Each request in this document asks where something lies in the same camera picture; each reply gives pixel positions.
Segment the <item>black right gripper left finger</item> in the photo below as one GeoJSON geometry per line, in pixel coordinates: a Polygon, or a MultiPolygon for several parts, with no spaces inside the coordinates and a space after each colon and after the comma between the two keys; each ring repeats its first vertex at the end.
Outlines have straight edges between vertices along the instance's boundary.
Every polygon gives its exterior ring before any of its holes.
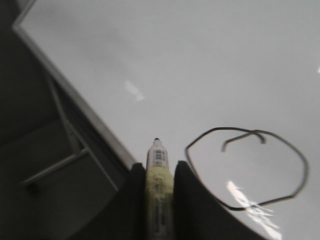
{"type": "Polygon", "coordinates": [[[111,202],[82,234],[83,240],[143,240],[146,171],[135,163],[111,202]]]}

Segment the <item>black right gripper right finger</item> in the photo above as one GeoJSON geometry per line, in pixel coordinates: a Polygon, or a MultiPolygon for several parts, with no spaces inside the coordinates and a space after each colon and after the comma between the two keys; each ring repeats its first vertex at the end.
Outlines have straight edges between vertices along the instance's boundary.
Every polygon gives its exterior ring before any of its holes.
{"type": "Polygon", "coordinates": [[[262,240],[224,209],[180,160],[175,168],[173,215],[178,240],[262,240]]]}

